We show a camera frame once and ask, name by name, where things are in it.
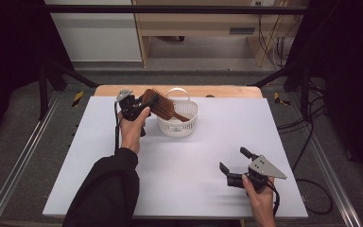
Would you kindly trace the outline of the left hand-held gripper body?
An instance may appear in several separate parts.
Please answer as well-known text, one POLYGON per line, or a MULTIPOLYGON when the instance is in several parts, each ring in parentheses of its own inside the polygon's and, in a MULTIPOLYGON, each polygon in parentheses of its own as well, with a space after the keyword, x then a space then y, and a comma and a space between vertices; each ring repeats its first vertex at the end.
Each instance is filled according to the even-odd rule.
MULTIPOLYGON (((132 90, 120 90, 116 100, 115 107, 120 107, 120 113, 128 121, 134 121, 141 113, 142 110, 139 109, 140 101, 132 93, 132 90)), ((120 134, 120 118, 118 116, 118 111, 115 111, 115 135, 120 134)))

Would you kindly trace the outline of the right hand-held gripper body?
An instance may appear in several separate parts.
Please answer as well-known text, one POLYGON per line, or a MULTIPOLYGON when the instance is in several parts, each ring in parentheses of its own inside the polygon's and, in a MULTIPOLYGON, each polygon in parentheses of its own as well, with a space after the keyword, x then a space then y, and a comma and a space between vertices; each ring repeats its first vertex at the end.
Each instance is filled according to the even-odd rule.
MULTIPOLYGON (((268 184, 268 178, 286 179, 286 175, 279 170, 274 164, 272 164, 265 156, 248 154, 247 157, 251 159, 251 163, 248 166, 248 171, 245 175, 250 179, 254 190, 257 193, 261 193, 265 186, 268 184)), ((237 173, 231 173, 229 169, 226 169, 227 185, 232 187, 243 188, 242 175, 237 173)))

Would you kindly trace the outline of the brown wooden paddle hairbrush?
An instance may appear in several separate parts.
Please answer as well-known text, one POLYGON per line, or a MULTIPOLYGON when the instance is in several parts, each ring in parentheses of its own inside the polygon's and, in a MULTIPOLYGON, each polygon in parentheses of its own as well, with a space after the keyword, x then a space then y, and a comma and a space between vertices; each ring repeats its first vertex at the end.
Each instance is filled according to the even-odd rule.
POLYGON ((157 95, 159 100, 156 104, 156 108, 151 110, 154 114, 159 116, 161 119, 170 120, 172 117, 179 119, 181 122, 189 121, 189 118, 182 116, 175 111, 174 101, 159 92, 156 89, 146 89, 143 95, 153 96, 157 95))

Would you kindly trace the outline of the white plastic perforated basket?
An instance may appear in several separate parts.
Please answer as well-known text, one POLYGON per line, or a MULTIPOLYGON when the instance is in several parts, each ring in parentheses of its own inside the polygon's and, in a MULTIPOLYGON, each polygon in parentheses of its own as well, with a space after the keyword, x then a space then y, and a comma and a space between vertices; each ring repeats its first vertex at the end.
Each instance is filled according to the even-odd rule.
POLYGON ((187 91, 182 88, 172 88, 166 95, 174 100, 174 108, 177 114, 188 118, 188 121, 181 122, 178 118, 172 117, 170 120, 164 120, 157 117, 160 131, 170 137, 182 138, 190 135, 196 128, 199 113, 199 105, 190 98, 187 91), (184 93, 184 97, 173 97, 174 92, 184 93))

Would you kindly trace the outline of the person's left hand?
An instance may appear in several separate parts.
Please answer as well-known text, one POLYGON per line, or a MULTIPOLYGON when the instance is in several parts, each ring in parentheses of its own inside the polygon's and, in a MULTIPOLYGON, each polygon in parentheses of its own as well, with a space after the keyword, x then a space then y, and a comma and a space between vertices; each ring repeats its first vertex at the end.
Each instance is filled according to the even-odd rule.
POLYGON ((128 121, 120 113, 120 131, 121 131, 121 148, 128 148, 135 154, 140 150, 140 136, 142 128, 146 124, 146 119, 150 114, 150 108, 145 107, 139 116, 133 120, 128 121))

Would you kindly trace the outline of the person's right hand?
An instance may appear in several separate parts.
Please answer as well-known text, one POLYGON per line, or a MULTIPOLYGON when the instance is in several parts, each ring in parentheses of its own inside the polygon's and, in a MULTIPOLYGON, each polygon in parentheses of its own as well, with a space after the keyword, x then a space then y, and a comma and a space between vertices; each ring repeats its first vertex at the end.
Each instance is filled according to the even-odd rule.
POLYGON ((257 227, 276 227, 273 215, 273 190, 265 187, 257 193, 250 179, 242 176, 242 183, 251 200, 251 212, 257 227))

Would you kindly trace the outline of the white table board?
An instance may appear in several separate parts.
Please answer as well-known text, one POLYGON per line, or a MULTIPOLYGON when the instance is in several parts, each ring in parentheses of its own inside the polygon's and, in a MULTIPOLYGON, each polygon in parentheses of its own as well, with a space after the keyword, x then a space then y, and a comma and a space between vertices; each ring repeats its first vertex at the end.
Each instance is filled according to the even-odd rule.
MULTIPOLYGON (((247 218, 244 190, 229 187, 219 167, 233 173, 250 163, 240 150, 265 156, 284 174, 275 182, 277 218, 304 218, 303 200, 285 155, 268 102, 263 98, 199 97, 195 130, 183 138, 164 135, 156 117, 146 121, 137 172, 136 218, 247 218)), ((114 99, 90 98, 43 214, 63 218, 94 163, 114 151, 114 99)))

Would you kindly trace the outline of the yellow black tape strip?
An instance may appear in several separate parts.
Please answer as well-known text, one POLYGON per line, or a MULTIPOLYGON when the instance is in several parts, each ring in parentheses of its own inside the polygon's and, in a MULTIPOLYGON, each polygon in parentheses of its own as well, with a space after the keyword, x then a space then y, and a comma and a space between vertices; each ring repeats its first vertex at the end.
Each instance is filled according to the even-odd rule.
POLYGON ((286 100, 281 100, 278 93, 274 93, 274 103, 289 106, 291 103, 286 100))
POLYGON ((73 100, 73 103, 72 103, 72 107, 77 107, 77 105, 79 104, 82 96, 83 96, 82 91, 79 91, 79 92, 76 93, 76 95, 74 97, 74 100, 73 100))

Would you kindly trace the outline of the white cabinet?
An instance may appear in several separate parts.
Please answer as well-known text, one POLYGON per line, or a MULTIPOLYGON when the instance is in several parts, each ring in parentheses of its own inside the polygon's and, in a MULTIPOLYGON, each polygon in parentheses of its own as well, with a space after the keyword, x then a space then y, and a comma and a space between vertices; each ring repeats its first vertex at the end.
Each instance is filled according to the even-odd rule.
POLYGON ((141 61, 132 13, 52 13, 72 62, 141 61))

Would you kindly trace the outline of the black metal stand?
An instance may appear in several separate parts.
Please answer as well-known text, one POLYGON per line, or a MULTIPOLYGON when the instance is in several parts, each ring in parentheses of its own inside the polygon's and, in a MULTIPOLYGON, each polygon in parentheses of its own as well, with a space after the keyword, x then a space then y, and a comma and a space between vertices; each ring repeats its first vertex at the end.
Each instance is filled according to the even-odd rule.
POLYGON ((287 76, 284 89, 287 92, 294 92, 301 86, 300 113, 305 119, 309 118, 309 89, 310 89, 310 70, 312 64, 309 61, 293 61, 288 66, 272 73, 270 76, 254 82, 252 86, 262 88, 268 83, 282 76, 287 76))
POLYGON ((48 113, 47 82, 51 83, 55 91, 64 91, 67 87, 67 83, 62 77, 63 75, 70 76, 72 79, 75 79, 90 88, 97 88, 99 86, 98 83, 85 78, 74 69, 66 67, 56 61, 47 61, 43 63, 39 70, 40 120, 43 120, 48 113))

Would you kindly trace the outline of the light wooden desk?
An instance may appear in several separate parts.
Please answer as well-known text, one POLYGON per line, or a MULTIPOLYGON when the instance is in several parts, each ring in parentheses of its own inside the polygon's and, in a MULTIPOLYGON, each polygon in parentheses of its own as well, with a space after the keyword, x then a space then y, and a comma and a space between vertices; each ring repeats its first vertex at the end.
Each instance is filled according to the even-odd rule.
MULTIPOLYGON (((134 6, 222 6, 222 7, 306 7, 309 0, 131 0, 134 6)), ((258 66, 263 66, 274 40, 295 37, 300 15, 249 14, 165 14, 135 15, 143 60, 148 56, 148 40, 159 36, 244 37, 258 66)))

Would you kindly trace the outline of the black curtain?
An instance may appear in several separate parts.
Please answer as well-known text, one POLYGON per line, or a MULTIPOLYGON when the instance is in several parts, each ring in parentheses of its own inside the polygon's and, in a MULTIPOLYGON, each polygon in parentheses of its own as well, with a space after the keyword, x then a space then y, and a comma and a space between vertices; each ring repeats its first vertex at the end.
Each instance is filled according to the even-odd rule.
POLYGON ((45 61, 73 67, 44 0, 0 0, 0 122, 12 91, 38 79, 45 61))
POLYGON ((309 0, 288 60, 304 61, 326 81, 326 103, 363 164, 363 0, 309 0))

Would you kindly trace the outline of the aluminium floor rail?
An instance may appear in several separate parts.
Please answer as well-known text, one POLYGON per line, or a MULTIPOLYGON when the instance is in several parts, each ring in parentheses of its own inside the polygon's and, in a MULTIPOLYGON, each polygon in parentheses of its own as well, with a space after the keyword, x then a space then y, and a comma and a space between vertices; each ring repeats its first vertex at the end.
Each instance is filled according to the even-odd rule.
POLYGON ((322 176, 328 185, 331 196, 345 222, 345 225, 347 227, 363 227, 358 214, 356 213, 343 185, 341 184, 341 181, 327 159, 316 134, 310 133, 309 129, 305 129, 305 132, 309 136, 310 147, 313 150, 315 159, 320 167, 320 171, 322 172, 322 176))
POLYGON ((33 132, 29 136, 20 156, 18 157, 5 183, 0 189, 0 217, 12 196, 17 183, 20 181, 27 164, 32 157, 36 147, 39 145, 44 131, 50 122, 53 113, 56 111, 62 92, 54 92, 49 103, 45 116, 38 121, 33 132))

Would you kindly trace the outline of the black horizontal frame bar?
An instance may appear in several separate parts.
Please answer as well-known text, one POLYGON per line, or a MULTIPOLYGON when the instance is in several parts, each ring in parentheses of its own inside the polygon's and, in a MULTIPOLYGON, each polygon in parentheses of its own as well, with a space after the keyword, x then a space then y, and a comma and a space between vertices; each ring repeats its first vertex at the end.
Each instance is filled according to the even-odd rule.
POLYGON ((222 7, 222 6, 122 6, 122 5, 46 5, 52 13, 175 13, 175 14, 263 14, 305 15, 308 8, 222 7))

